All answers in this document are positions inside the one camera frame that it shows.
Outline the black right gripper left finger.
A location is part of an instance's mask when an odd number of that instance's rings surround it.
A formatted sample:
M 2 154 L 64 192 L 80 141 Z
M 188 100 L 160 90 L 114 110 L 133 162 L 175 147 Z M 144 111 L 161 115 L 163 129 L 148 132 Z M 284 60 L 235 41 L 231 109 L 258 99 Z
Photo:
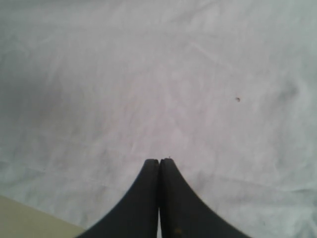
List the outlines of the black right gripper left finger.
M 159 161 L 147 159 L 123 198 L 84 238 L 155 238 L 158 232 Z

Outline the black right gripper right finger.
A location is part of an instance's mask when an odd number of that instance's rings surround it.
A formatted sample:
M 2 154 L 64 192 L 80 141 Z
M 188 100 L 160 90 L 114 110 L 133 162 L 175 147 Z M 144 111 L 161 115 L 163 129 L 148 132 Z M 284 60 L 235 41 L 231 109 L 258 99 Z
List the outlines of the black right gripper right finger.
M 159 215 L 163 238 L 247 237 L 198 197 L 169 158 L 160 161 Z

